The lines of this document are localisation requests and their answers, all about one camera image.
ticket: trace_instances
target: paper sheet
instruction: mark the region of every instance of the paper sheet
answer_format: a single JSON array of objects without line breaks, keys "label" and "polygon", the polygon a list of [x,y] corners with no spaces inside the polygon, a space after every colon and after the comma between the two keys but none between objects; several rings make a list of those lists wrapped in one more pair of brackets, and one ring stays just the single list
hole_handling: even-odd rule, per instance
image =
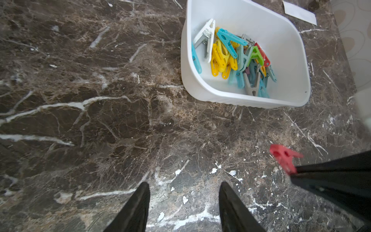
[{"label": "paper sheet", "polygon": [[300,8],[291,3],[287,3],[285,1],[283,1],[283,7],[285,8],[286,14],[317,26],[316,15],[312,12],[304,10],[303,8]]}]

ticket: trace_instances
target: dark brown marble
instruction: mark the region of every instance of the dark brown marble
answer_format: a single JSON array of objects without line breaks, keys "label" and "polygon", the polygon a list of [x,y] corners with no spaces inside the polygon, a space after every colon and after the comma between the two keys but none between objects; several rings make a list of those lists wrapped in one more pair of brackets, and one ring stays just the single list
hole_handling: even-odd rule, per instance
[{"label": "dark brown marble", "polygon": [[[271,143],[291,147],[304,154],[300,165],[370,149],[329,3],[292,1],[314,11],[318,26],[285,15],[305,45],[309,102],[265,110],[184,90],[186,0],[177,2],[0,3],[1,230],[102,231],[147,181],[147,231],[220,231],[223,180],[269,232],[359,228],[293,186],[268,154]],[[257,2],[283,14],[281,1]]]}]

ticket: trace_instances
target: green clothespin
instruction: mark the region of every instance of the green clothespin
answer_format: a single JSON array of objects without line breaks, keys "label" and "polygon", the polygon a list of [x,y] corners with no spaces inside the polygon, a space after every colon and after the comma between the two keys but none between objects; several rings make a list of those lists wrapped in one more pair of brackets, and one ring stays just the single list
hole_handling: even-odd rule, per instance
[{"label": "green clothespin", "polygon": [[262,57],[262,55],[260,54],[260,51],[258,49],[257,46],[250,46],[249,49],[246,51],[246,53],[249,51],[249,50],[252,50],[251,51],[251,59],[257,59],[257,61],[259,62],[259,64],[261,66],[264,65],[264,59]]}]

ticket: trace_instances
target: turquoise clothespin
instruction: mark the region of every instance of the turquoise clothespin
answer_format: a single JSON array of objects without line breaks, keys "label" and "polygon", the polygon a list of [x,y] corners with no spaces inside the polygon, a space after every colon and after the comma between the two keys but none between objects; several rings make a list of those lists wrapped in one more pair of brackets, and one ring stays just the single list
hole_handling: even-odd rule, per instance
[{"label": "turquoise clothespin", "polygon": [[260,88],[259,91],[257,92],[257,96],[262,98],[270,98],[262,79],[260,79]]},{"label": "turquoise clothespin", "polygon": [[250,74],[247,75],[249,77],[250,86],[253,85],[252,83],[255,83],[255,79],[256,79],[256,68],[257,68],[257,65],[255,64],[255,61],[252,60],[250,62],[250,65],[249,65]]},{"label": "turquoise clothespin", "polygon": [[249,58],[243,53],[243,46],[237,47],[237,70],[244,71],[250,63]]},{"label": "turquoise clothespin", "polygon": [[245,87],[245,82],[243,80],[242,71],[236,71],[236,79],[237,79],[238,88],[243,89]]},{"label": "turquoise clothespin", "polygon": [[277,78],[276,78],[276,75],[273,72],[272,65],[269,65],[266,68],[266,71],[267,71],[267,74],[270,76],[270,78],[272,78],[272,81],[277,82]]},{"label": "turquoise clothespin", "polygon": [[198,60],[196,49],[194,48],[194,45],[193,45],[192,42],[191,42],[191,44],[192,44],[192,59],[193,59],[193,63],[194,63],[194,66],[196,67],[197,72],[199,74],[201,74],[202,73],[202,68],[201,68],[201,65],[200,65],[200,61]]},{"label": "turquoise clothespin", "polygon": [[236,73],[237,73],[238,71],[236,71],[236,70],[231,70],[231,73],[229,74],[229,77],[228,77],[228,84],[229,85],[231,85],[232,84],[232,82],[234,81],[234,79],[236,78]]},{"label": "turquoise clothespin", "polygon": [[231,54],[231,56],[235,59],[237,58],[237,53],[233,49],[233,46],[231,44],[231,41],[236,42],[238,44],[242,44],[244,46],[247,45],[247,41],[239,38],[238,36],[235,36],[234,34],[228,32],[227,30],[224,30],[223,28],[220,28],[218,30],[218,33],[216,35],[219,37],[221,42],[224,44],[224,46],[227,48],[228,52]]}]

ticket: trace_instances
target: white plastic basket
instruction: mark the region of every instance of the white plastic basket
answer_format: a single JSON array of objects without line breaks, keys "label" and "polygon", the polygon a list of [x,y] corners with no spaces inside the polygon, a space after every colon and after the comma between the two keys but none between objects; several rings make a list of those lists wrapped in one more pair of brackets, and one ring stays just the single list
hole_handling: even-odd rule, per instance
[{"label": "white plastic basket", "polygon": [[[228,84],[219,73],[211,74],[204,58],[206,46],[196,48],[202,73],[198,74],[191,55],[191,42],[209,19],[216,26],[241,36],[249,35],[270,59],[277,82],[268,80],[270,98],[249,96],[237,83]],[[250,0],[188,0],[181,39],[181,76],[185,89],[200,101],[250,107],[299,107],[310,97],[311,82],[303,41],[295,26],[285,17]]]}]

